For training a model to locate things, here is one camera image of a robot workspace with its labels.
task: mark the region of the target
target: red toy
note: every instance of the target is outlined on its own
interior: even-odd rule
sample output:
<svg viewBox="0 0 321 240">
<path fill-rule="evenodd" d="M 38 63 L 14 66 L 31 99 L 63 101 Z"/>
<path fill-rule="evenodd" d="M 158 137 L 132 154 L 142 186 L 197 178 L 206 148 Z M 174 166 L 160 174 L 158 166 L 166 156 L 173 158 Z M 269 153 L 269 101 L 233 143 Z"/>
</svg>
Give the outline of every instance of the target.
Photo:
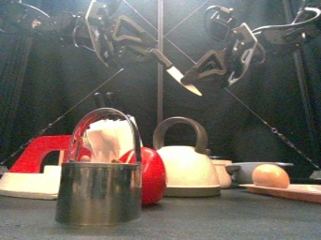
<svg viewBox="0 0 321 240">
<path fill-rule="evenodd" d="M 142 204 L 158 203 L 165 196 L 168 186 L 166 166 L 157 151 L 142 147 Z M 134 163 L 136 155 L 130 150 L 121 158 L 122 162 Z"/>
</svg>

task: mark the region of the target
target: table surface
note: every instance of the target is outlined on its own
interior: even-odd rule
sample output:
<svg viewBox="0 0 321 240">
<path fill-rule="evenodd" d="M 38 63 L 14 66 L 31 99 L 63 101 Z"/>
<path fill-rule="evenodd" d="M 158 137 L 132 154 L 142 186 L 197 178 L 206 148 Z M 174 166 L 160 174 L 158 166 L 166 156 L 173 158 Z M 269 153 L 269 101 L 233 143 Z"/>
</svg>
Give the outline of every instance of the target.
<svg viewBox="0 0 321 240">
<path fill-rule="evenodd" d="M 0 239 L 321 239 L 321 204 L 223 189 L 209 198 L 165 197 L 140 219 L 109 227 L 55 221 L 57 201 L 0 196 Z"/>
</svg>

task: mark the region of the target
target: white plate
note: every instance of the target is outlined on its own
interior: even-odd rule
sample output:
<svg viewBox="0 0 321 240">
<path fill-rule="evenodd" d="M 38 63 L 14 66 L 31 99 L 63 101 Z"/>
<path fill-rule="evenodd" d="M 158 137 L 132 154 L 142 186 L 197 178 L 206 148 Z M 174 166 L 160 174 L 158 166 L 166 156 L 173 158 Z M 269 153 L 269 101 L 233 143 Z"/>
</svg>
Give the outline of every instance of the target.
<svg viewBox="0 0 321 240">
<path fill-rule="evenodd" d="M 244 184 L 240 187 L 248 188 L 256 194 L 272 195 L 275 197 L 293 199 L 312 203 L 321 203 L 321 185 L 291 184 L 288 188 L 261 187 L 255 184 Z"/>
</svg>

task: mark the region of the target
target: black backdrop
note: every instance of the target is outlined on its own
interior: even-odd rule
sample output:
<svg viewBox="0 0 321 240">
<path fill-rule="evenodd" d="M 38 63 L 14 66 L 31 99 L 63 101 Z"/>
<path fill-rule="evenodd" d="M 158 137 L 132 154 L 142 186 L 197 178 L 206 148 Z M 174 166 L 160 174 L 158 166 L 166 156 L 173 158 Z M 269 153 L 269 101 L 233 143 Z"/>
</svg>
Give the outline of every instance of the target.
<svg viewBox="0 0 321 240">
<path fill-rule="evenodd" d="M 86 11 L 90 5 L 90 0 L 25 2 L 42 8 L 50 15 L 59 14 L 62 10 Z M 157 37 L 157 1 L 126 2 L 129 4 L 122 4 L 117 14 L 130 15 Z M 208 37 L 202 23 L 209 6 L 223 5 L 235 8 L 239 23 L 247 22 L 251 29 L 255 29 L 263 25 L 288 22 L 284 2 L 280 0 L 165 1 L 165 55 L 185 72 L 206 50 L 219 47 Z M 297 10 L 299 4 L 300 1 L 291 2 L 293 11 Z M 305 83 L 309 85 L 311 96 L 308 101 L 316 129 L 320 129 L 319 42 L 318 39 L 307 46 L 308 53 L 304 55 L 308 74 Z M 65 113 L 69 114 L 46 134 L 73 133 L 78 121 L 97 106 L 90 97 L 75 108 L 73 107 L 116 72 L 117 69 L 106 67 L 94 52 L 87 49 L 73 45 L 62 47 L 62 42 L 55 37 L 34 39 L 5 156 L 14 152 Z M 126 67 L 99 89 L 101 93 L 110 91 L 116 93 L 118 107 L 136 117 L 146 146 L 153 146 L 152 134 L 157 126 L 157 78 L 157 63 L 150 62 L 141 66 Z M 172 76 L 165 74 L 165 118 L 188 116 L 197 120 L 209 133 L 209 148 L 215 155 L 228 156 L 233 161 L 293 162 L 295 168 L 291 169 L 291 174 L 295 177 L 311 175 L 311 164 L 272 134 L 269 128 L 228 91 L 220 89 L 216 82 L 202 82 L 197 86 L 204 93 L 202 97 L 193 95 Z M 308 113 L 303 104 L 292 54 L 275 55 L 268 58 L 265 65 L 252 67 L 245 79 L 231 87 L 231 91 L 269 124 L 277 127 L 308 156 L 316 162 L 320 161 L 318 155 L 320 149 L 316 147 L 320 136 L 315 135 L 312 138 L 309 132 Z M 169 130 L 166 143 L 194 144 L 192 129 L 184 125 L 173 127 Z"/>
</svg>

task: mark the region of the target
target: knife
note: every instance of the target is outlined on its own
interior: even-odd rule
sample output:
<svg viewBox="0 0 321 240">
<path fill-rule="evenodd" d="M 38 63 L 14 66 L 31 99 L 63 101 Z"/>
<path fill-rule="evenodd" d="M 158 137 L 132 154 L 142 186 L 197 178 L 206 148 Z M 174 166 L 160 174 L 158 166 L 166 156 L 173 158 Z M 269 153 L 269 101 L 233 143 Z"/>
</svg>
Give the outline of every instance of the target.
<svg viewBox="0 0 321 240">
<path fill-rule="evenodd" d="M 178 81 L 178 83 L 185 86 L 186 89 L 189 89 L 196 95 L 202 96 L 202 93 L 198 91 L 196 86 L 193 84 L 182 84 L 181 80 L 185 77 L 182 72 L 177 69 L 177 67 L 173 65 L 172 61 L 168 59 L 165 54 L 160 52 L 158 49 L 150 49 L 150 53 L 157 58 L 158 62 L 165 66 L 166 71 L 173 76 L 173 78 Z"/>
</svg>

